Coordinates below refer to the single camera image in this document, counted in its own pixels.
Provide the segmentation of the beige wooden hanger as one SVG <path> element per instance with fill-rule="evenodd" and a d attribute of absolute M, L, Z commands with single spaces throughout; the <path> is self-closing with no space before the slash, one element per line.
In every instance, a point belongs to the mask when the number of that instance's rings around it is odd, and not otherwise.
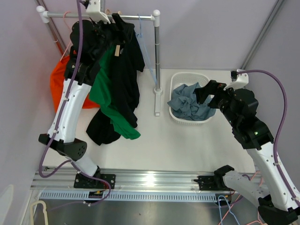
<path fill-rule="evenodd" d="M 106 10 L 105 10 L 105 14 L 106 14 L 107 16 L 109 16 L 109 15 L 112 14 L 112 12 L 111 12 L 109 9 L 106 9 Z"/>
<path fill-rule="evenodd" d="M 122 24 L 121 24 L 121 11 L 118 11 L 117 13 L 115 13 L 115 23 L 116 23 L 116 26 L 118 28 L 118 38 L 119 38 L 119 41 L 118 41 L 118 45 L 116 45 L 116 49 L 115 49 L 115 55 L 114 56 L 117 56 L 119 57 L 120 55 L 120 45 L 122 44 L 123 40 L 123 36 L 122 36 L 122 30 L 123 30 L 123 27 L 122 27 Z"/>

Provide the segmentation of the blue wire hanger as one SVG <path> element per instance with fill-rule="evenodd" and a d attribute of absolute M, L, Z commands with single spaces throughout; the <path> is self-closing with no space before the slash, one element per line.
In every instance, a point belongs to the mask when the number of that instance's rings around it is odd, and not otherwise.
<path fill-rule="evenodd" d="M 150 74 L 152 76 L 154 84 L 156 85 L 157 84 L 157 79 L 156 79 L 156 76 L 154 75 L 154 71 L 151 67 L 150 56 L 149 56 L 149 53 L 148 53 L 148 50 L 147 50 L 147 47 L 146 47 L 146 44 L 145 44 L 145 41 L 144 41 L 144 37 L 143 37 L 142 19 L 141 19 L 141 16 L 139 14 L 138 14 L 138 21 L 139 21 L 139 33 L 136 34 L 136 37 L 137 37 L 139 45 L 143 47 L 142 55 L 143 55 L 145 65 L 148 68 L 148 70 L 150 71 Z"/>

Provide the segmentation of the black t shirt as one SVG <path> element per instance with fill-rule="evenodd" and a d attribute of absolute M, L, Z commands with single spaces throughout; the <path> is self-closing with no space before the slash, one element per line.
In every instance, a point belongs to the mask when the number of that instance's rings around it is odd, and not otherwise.
<path fill-rule="evenodd" d="M 144 67 L 143 55 L 134 32 L 131 41 L 121 45 L 119 57 L 113 56 L 109 78 L 112 81 L 112 102 L 135 129 L 138 119 L 134 111 L 140 99 L 137 74 Z M 110 144 L 121 137 L 113 131 L 112 125 L 105 118 L 99 109 L 86 130 L 87 135 L 97 145 Z"/>

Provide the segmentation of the grey blue t shirt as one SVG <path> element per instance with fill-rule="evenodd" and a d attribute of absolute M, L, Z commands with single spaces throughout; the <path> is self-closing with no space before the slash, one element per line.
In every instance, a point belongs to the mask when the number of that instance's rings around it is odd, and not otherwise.
<path fill-rule="evenodd" d="M 194 91 L 200 87 L 198 82 L 189 86 L 182 84 L 172 91 L 171 100 L 167 104 L 175 118 L 189 121 L 204 121 L 215 115 L 216 109 L 208 107 L 211 101 L 210 96 L 207 97 L 203 104 L 197 103 Z"/>

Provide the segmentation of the green t shirt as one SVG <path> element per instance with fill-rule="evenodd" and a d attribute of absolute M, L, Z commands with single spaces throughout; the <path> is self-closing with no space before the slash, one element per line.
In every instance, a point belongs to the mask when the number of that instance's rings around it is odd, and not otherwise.
<path fill-rule="evenodd" d="M 110 47 L 98 63 L 100 70 L 90 90 L 89 98 L 100 105 L 100 111 L 106 116 L 105 119 L 108 120 L 108 124 L 112 125 L 113 131 L 126 139 L 134 140 L 139 138 L 141 134 L 129 124 L 113 103 L 112 81 L 109 75 L 115 48 L 115 46 Z"/>

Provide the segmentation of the orange t shirt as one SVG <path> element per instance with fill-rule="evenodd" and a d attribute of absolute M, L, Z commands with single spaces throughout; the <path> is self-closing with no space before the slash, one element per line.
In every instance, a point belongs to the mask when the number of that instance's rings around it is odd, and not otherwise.
<path fill-rule="evenodd" d="M 57 112 L 63 92 L 64 73 L 69 56 L 61 58 L 50 75 L 50 90 L 55 112 Z"/>

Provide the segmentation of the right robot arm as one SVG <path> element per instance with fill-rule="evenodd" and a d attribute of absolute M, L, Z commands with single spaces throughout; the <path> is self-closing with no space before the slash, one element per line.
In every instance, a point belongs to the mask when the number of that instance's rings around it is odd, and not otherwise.
<path fill-rule="evenodd" d="M 242 145 L 258 167 L 266 187 L 261 187 L 226 165 L 217 169 L 213 184 L 217 189 L 230 188 L 257 207 L 261 218 L 269 225 L 289 225 L 298 219 L 297 188 L 284 168 L 278 169 L 279 156 L 273 151 L 274 138 L 267 125 L 256 117 L 258 101 L 247 89 L 225 89 L 225 83 L 211 80 L 195 89 L 199 104 L 209 95 L 210 108 L 219 109 L 232 127 L 234 138 Z"/>

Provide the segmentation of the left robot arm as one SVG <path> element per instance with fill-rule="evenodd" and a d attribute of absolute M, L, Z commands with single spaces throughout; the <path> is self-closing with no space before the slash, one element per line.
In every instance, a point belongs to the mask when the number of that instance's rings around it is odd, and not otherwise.
<path fill-rule="evenodd" d="M 72 27 L 69 61 L 64 73 L 63 91 L 54 121 L 46 134 L 38 140 L 45 145 L 43 157 L 49 149 L 67 158 L 85 176 L 90 188 L 100 185 L 99 167 L 86 155 L 87 143 L 75 137 L 83 103 L 93 86 L 100 61 L 114 44 L 127 44 L 134 27 L 113 13 L 108 22 L 79 21 Z"/>

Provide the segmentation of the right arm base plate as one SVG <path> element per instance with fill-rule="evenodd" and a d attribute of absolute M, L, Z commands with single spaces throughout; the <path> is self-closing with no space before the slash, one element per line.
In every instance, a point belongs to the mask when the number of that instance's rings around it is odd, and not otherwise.
<path fill-rule="evenodd" d="M 201 191 L 229 191 L 230 188 L 225 186 L 223 180 L 216 175 L 200 175 L 193 180 L 199 186 Z"/>

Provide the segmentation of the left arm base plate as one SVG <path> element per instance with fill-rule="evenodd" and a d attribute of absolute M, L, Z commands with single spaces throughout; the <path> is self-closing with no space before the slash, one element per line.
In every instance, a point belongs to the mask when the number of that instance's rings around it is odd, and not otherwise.
<path fill-rule="evenodd" d="M 100 174 L 100 179 L 105 180 L 114 189 L 115 186 L 115 174 Z M 74 188 L 80 189 L 108 189 L 108 185 L 104 182 L 88 178 L 82 174 L 77 174 L 75 176 Z"/>

